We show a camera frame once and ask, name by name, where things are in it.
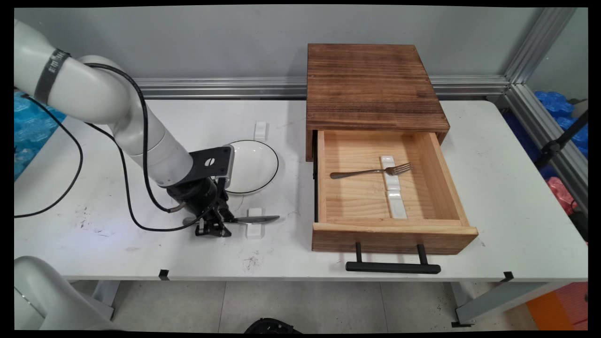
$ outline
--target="white plate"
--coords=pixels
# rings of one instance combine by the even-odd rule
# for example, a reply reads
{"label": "white plate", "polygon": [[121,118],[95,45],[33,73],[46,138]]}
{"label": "white plate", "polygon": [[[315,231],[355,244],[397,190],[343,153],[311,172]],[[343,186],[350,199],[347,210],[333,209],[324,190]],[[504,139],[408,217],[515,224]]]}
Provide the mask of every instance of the white plate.
{"label": "white plate", "polygon": [[234,147],[234,167],[227,192],[249,194],[269,184],[278,172],[278,155],[267,144],[243,140],[230,143]]}

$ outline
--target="knife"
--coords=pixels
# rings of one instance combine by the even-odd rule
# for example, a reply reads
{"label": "knife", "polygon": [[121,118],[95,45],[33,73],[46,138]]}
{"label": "knife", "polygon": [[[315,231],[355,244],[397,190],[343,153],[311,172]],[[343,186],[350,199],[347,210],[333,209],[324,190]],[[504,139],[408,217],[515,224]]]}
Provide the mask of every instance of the knife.
{"label": "knife", "polygon": [[[242,224],[264,224],[275,221],[279,216],[250,216],[250,217],[237,217],[224,220],[224,223],[242,223]],[[183,224],[186,225],[192,222],[195,217],[186,217],[183,220]]]}

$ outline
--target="open drawer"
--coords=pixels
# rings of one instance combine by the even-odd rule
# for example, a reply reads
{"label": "open drawer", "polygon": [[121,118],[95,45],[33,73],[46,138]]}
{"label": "open drawer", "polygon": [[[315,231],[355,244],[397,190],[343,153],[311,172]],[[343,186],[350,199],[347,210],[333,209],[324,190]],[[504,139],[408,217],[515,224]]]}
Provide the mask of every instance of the open drawer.
{"label": "open drawer", "polygon": [[[457,254],[478,236],[470,227],[435,133],[317,131],[316,223],[313,251]],[[381,169],[380,156],[401,174],[406,219],[391,218],[383,173],[331,179],[332,172]]]}

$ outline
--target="gray wall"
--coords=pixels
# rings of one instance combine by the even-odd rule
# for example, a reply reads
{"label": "gray wall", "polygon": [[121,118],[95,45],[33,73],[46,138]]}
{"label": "gray wall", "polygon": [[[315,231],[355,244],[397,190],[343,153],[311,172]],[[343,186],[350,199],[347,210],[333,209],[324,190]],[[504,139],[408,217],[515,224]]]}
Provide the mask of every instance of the gray wall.
{"label": "gray wall", "polygon": [[568,99],[588,98],[588,8],[576,10],[526,83]]}
{"label": "gray wall", "polygon": [[211,5],[16,8],[74,57],[136,78],[305,76],[307,43],[413,44],[429,75],[501,75],[540,8]]}

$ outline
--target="wooden cabinet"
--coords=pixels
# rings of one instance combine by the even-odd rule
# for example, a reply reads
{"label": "wooden cabinet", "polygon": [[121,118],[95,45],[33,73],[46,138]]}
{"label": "wooden cabinet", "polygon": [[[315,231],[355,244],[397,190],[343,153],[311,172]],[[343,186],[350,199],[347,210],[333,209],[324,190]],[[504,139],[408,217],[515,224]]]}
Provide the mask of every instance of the wooden cabinet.
{"label": "wooden cabinet", "polygon": [[[316,161],[314,251],[457,254],[477,235],[439,143],[449,124],[414,46],[309,45],[307,160]],[[406,219],[391,218],[380,156],[401,174]]]}

